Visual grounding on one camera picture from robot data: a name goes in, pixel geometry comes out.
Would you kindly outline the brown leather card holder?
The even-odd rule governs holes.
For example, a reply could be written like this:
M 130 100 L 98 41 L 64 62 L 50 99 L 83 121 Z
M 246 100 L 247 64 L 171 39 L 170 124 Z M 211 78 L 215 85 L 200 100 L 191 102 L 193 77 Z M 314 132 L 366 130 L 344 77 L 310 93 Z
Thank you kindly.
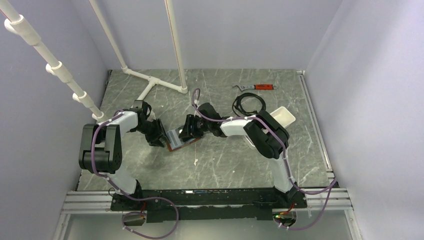
M 180 126 L 178 128 L 168 130 L 166 132 L 167 149 L 169 152 L 177 151 L 181 148 L 184 148 L 200 140 L 199 138 L 187 138 L 187 139 L 179 138 L 179 134 L 182 132 L 182 130 L 183 130 L 183 126 Z

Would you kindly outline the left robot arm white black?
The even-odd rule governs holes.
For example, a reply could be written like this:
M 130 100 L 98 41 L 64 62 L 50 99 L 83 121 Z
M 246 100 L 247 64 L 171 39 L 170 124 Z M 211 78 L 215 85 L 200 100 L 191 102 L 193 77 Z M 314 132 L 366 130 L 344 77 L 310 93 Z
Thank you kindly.
M 81 169 L 106 180 L 124 204 L 131 210 L 144 203 L 142 188 L 122 166 L 122 138 L 126 133 L 139 132 L 151 147 L 166 147 L 168 137 L 160 119 L 154 117 L 152 107 L 143 100 L 135 100 L 131 108 L 118 110 L 103 122 L 86 124 L 82 130 L 78 164 Z

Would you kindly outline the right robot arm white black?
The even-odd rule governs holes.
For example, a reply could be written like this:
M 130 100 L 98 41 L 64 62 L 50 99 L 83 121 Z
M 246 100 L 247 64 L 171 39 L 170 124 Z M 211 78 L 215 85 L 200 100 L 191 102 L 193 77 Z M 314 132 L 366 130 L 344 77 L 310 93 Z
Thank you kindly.
M 194 105 L 198 115 L 188 114 L 178 138 L 182 141 L 200 139 L 206 132 L 216 137 L 248 137 L 256 150 L 269 159 L 276 203 L 287 208 L 295 201 L 296 181 L 291 174 L 287 150 L 290 135 L 266 110 L 252 116 L 220 116 L 214 107 L 206 102 Z

